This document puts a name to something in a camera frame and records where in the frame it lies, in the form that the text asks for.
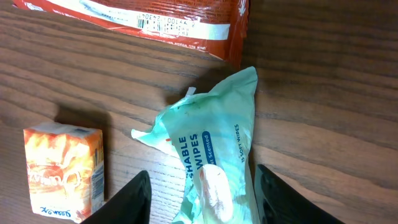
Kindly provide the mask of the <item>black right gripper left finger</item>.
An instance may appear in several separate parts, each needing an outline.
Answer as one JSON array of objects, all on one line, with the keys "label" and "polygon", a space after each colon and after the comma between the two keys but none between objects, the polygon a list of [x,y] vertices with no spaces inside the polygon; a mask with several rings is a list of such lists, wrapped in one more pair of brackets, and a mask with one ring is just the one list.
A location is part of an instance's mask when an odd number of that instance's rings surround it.
[{"label": "black right gripper left finger", "polygon": [[149,173],[143,170],[81,224],[149,224],[151,199]]}]

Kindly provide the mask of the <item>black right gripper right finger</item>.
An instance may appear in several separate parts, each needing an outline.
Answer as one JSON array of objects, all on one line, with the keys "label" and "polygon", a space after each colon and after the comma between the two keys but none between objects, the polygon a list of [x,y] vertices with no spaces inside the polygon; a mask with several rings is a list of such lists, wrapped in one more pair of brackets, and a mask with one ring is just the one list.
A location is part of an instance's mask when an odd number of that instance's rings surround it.
[{"label": "black right gripper right finger", "polygon": [[256,167],[254,192],[262,224],[342,224],[262,164]]}]

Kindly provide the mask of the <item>orange tissue packet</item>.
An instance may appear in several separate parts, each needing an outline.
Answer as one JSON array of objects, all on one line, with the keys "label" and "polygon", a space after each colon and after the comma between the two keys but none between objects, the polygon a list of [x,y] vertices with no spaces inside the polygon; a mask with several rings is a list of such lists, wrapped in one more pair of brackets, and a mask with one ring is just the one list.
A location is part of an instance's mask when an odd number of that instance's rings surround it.
[{"label": "orange tissue packet", "polygon": [[55,122],[24,130],[32,211],[81,223],[104,204],[103,132]]}]

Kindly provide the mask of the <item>teal snack wrapper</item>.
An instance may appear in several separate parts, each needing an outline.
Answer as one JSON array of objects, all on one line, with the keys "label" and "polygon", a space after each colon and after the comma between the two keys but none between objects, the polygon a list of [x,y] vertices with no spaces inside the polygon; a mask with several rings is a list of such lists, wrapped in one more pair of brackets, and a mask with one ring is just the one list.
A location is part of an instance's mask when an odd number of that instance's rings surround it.
[{"label": "teal snack wrapper", "polygon": [[181,160],[186,174],[173,223],[259,223],[248,155],[257,72],[248,67],[207,93],[189,88],[132,138]]}]

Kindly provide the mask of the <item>brown snack bar wrapper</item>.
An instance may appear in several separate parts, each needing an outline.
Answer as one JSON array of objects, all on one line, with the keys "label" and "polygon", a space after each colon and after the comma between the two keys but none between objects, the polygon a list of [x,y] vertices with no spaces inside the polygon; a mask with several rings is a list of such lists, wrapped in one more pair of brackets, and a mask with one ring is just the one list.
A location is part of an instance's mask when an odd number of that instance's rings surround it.
[{"label": "brown snack bar wrapper", "polygon": [[206,52],[241,64],[248,0],[14,0],[136,37]]}]

